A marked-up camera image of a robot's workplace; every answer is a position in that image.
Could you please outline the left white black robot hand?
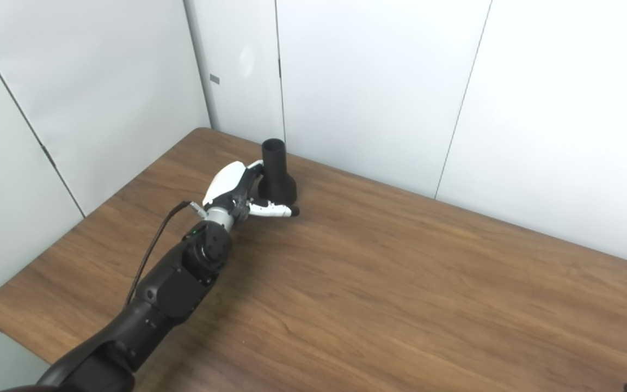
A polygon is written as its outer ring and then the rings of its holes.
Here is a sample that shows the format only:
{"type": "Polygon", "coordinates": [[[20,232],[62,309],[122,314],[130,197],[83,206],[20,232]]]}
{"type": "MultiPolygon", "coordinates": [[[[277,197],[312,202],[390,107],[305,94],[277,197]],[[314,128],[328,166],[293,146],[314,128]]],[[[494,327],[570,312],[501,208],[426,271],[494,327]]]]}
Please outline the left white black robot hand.
{"type": "Polygon", "coordinates": [[[249,166],[241,161],[234,161],[223,167],[212,179],[202,200],[202,208],[206,211],[204,220],[231,231],[237,223],[251,215],[266,218],[298,216],[297,206],[277,204],[269,199],[250,195],[253,185],[261,176],[264,176],[262,160],[249,166]]]}

